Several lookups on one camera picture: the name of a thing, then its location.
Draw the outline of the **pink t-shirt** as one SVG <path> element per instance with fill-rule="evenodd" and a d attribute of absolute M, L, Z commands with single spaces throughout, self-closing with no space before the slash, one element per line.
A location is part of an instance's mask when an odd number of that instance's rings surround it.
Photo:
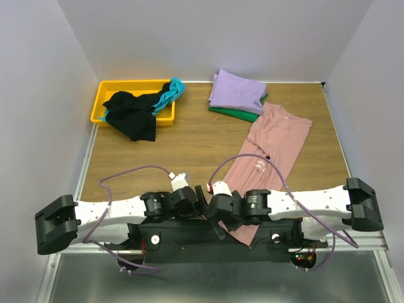
<path fill-rule="evenodd" d="M 309 135 L 312 121 L 287 112 L 281 105 L 264 103 L 263 115 L 252 124 L 239 153 L 269 158 L 287 178 Z M 250 189 L 279 191 L 278 174 L 258 157 L 238 157 L 223 178 L 231 191 L 243 196 Z"/>

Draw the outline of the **black garment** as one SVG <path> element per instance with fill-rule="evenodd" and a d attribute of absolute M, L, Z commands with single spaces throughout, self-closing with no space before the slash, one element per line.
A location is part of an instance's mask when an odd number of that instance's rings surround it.
<path fill-rule="evenodd" d="M 162 95 L 168 92 L 170 83 L 165 83 L 157 93 L 134 96 L 119 91 L 103 103 L 105 121 L 131 141 L 155 141 L 157 135 L 156 110 Z"/>

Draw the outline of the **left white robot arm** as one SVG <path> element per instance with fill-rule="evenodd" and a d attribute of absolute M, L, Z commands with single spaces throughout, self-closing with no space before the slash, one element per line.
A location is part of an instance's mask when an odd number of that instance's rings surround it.
<path fill-rule="evenodd" d="M 96 242 L 132 249 L 141 234 L 131 225 L 187 220 L 204 215 L 207 206 L 200 186 L 104 202 L 75 201 L 63 195 L 35 214 L 37 253 L 50 255 L 74 244 Z"/>

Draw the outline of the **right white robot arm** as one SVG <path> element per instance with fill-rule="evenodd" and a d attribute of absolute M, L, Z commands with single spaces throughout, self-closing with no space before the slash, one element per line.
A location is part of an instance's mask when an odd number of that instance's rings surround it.
<path fill-rule="evenodd" d="M 376 191 L 359 178 L 348 178 L 342 186 L 317 191 L 252 189 L 240 195 L 230 191 L 223 181 L 211 188 L 206 217 L 243 225 L 299 219 L 300 225 L 290 231 L 291 241 L 297 246 L 347 228 L 359 232 L 379 232 L 384 228 Z"/>

